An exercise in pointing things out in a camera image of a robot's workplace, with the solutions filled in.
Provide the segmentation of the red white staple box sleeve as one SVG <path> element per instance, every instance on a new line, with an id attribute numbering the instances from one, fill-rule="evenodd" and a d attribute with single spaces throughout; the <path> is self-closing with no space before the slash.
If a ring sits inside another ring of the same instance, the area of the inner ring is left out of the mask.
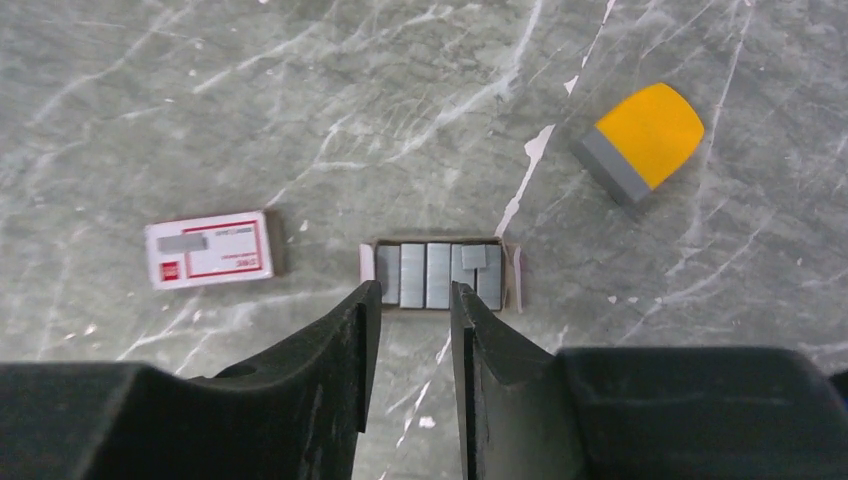
<path id="1" fill-rule="evenodd" d="M 284 232 L 273 210 L 150 224 L 144 229 L 156 290 L 266 280 L 283 273 Z"/>

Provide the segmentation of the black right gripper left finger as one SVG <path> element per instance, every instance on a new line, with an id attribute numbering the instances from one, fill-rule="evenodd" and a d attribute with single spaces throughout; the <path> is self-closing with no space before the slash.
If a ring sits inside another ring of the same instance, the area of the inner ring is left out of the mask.
<path id="1" fill-rule="evenodd" d="M 131 362 L 5 363 L 5 479 L 348 479 L 365 431 L 381 287 L 217 375 Z"/>

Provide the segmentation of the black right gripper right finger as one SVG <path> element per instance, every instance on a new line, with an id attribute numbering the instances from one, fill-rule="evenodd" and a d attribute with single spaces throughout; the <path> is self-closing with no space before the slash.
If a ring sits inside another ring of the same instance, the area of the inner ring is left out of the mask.
<path id="1" fill-rule="evenodd" d="M 847 377 L 770 347 L 549 353 L 451 286 L 467 479 L 843 479 Z"/>

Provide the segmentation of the yellow grey small box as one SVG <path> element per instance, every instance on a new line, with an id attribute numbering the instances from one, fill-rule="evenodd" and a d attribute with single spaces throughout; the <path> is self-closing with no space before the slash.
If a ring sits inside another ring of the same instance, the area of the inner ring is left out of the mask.
<path id="1" fill-rule="evenodd" d="M 694 107 L 666 83 L 628 96 L 572 144 L 572 153 L 618 204 L 655 191 L 695 152 L 705 127 Z"/>

